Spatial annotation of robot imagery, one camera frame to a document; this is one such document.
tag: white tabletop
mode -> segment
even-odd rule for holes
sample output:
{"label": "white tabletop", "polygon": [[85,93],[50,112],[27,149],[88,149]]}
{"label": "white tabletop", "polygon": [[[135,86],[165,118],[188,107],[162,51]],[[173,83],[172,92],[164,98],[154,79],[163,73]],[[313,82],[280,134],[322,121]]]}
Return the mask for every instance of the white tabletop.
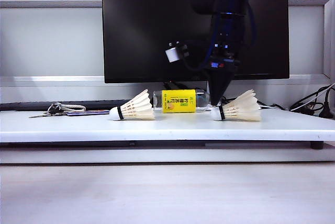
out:
{"label": "white tabletop", "polygon": [[277,109],[261,122],[213,121],[209,112],[162,114],[154,121],[111,121],[109,115],[29,118],[40,111],[3,111],[1,142],[111,140],[335,141],[335,121]]}

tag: black band on shuttlecock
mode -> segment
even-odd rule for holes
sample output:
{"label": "black band on shuttlecock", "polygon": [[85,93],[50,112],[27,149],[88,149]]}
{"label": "black band on shuttlecock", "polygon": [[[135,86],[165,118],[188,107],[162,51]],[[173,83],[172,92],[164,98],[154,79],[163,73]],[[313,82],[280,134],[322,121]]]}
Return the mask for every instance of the black band on shuttlecock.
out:
{"label": "black band on shuttlecock", "polygon": [[119,117],[120,117],[120,119],[123,120],[124,117],[123,117],[123,115],[122,115],[121,107],[120,107],[120,106],[117,107],[117,112],[119,113]]}
{"label": "black band on shuttlecock", "polygon": [[220,110],[221,120],[224,120],[225,114],[224,114],[224,109],[222,108],[222,106],[219,106],[219,110]]}

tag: shuttlecock cork base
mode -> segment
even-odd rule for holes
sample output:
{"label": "shuttlecock cork base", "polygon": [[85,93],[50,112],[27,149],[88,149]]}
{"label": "shuttlecock cork base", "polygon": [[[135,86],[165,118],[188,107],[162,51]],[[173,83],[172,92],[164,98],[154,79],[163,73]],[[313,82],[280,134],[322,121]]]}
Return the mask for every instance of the shuttlecock cork base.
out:
{"label": "shuttlecock cork base", "polygon": [[232,102],[213,107],[210,115],[213,120],[261,121],[261,107],[257,104],[253,90],[246,91]]}
{"label": "shuttlecock cork base", "polygon": [[109,111],[109,118],[111,120],[154,120],[155,116],[150,103],[148,90],[145,89],[124,105],[112,108]]}

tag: plastic water bottle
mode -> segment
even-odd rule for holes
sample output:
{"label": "plastic water bottle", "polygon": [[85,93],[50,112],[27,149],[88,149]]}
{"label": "plastic water bottle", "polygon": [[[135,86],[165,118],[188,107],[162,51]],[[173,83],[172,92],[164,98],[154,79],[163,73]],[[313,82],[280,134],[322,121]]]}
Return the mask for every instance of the plastic water bottle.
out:
{"label": "plastic water bottle", "polygon": [[153,107],[164,113],[194,113],[210,106],[209,94],[203,89],[176,89],[153,92]]}

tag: yellow package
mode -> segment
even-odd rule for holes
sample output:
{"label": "yellow package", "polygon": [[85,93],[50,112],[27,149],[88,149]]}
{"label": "yellow package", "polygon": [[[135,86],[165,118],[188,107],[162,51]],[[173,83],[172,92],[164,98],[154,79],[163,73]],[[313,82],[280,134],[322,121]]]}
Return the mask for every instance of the yellow package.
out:
{"label": "yellow package", "polygon": [[162,91],[163,113],[194,113],[195,89],[171,89]]}

